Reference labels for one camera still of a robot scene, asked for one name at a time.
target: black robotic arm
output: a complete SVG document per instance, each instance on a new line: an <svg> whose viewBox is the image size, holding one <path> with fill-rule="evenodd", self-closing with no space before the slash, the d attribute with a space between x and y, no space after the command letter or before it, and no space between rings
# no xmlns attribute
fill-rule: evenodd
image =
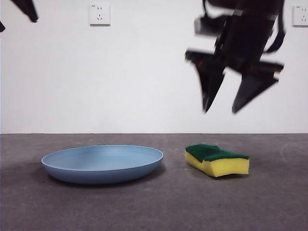
<svg viewBox="0 0 308 231"><path fill-rule="evenodd" d="M273 52L282 45L285 35L282 21L284 0L208 0L212 5L232 9L233 15L211 18L205 14L195 21L197 34L216 36L214 53L187 50L185 58L194 63L201 83L203 109L207 112L224 79L225 67L242 74L232 111L238 112L261 92L278 80L275 72L283 64L260 61L264 52ZM279 31L267 51L265 45L278 17Z"/></svg>

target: black strap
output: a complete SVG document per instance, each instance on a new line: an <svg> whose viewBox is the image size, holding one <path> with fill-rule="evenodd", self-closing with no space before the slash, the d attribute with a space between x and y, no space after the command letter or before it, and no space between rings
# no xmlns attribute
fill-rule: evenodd
<svg viewBox="0 0 308 231"><path fill-rule="evenodd" d="M280 12L278 15L278 33L276 35L274 42L271 44L268 50L265 51L264 53L271 53L271 52L277 51L283 43L283 39L285 36L285 31L283 27L283 5L284 5L284 0L282 1Z"/></svg>
<svg viewBox="0 0 308 231"><path fill-rule="evenodd" d="M202 21L208 26L212 27L214 30L222 30L224 27L225 21L227 19L227 16L222 15L217 18L209 17L207 15L206 7L205 7L206 0L202 0L202 1L203 1L204 12L205 12L205 15L202 18ZM271 53L271 52L277 51L283 43L283 39L285 36L285 31L283 27L283 5L284 5L284 0L282 0L280 12L278 15L278 33L272 45L267 49L267 51L264 51L264 53Z"/></svg>
<svg viewBox="0 0 308 231"><path fill-rule="evenodd" d="M216 18L209 17L206 12L205 1L206 0L203 0L203 8L204 8L205 14L204 14L204 17L201 19L202 22L210 26L211 28L213 28L213 30L222 30L225 25L227 16L221 15Z"/></svg>

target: floor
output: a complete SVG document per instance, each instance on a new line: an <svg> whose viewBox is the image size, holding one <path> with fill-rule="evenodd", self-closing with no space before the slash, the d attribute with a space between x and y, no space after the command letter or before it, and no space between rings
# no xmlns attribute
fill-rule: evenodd
<svg viewBox="0 0 308 231"><path fill-rule="evenodd" d="M212 178L185 162L196 143L250 155L249 175ZM40 160L62 149L135 144L161 150L150 175L82 186L48 176ZM306 231L308 134L1 135L3 231Z"/></svg>

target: white wall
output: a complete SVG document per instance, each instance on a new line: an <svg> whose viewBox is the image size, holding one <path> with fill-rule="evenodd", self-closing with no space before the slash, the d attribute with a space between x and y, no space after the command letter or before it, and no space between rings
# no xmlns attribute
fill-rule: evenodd
<svg viewBox="0 0 308 231"><path fill-rule="evenodd" d="M204 115L184 61L215 43L194 35L201 0L110 0L110 27L88 25L90 0L35 0L36 24L2 0L1 132L308 132L308 28L291 25L300 2L286 2L284 45L264 57L285 63L279 84L233 115L240 76L228 70Z"/></svg>

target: electrical outlet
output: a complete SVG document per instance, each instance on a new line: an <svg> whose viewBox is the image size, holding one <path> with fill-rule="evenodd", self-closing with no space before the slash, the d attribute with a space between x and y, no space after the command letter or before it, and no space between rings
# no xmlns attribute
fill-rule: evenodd
<svg viewBox="0 0 308 231"><path fill-rule="evenodd" d="M308 26L308 6L293 6L293 26Z"/></svg>
<svg viewBox="0 0 308 231"><path fill-rule="evenodd" d="M110 25L110 5L107 3L89 6L90 25Z"/></svg>

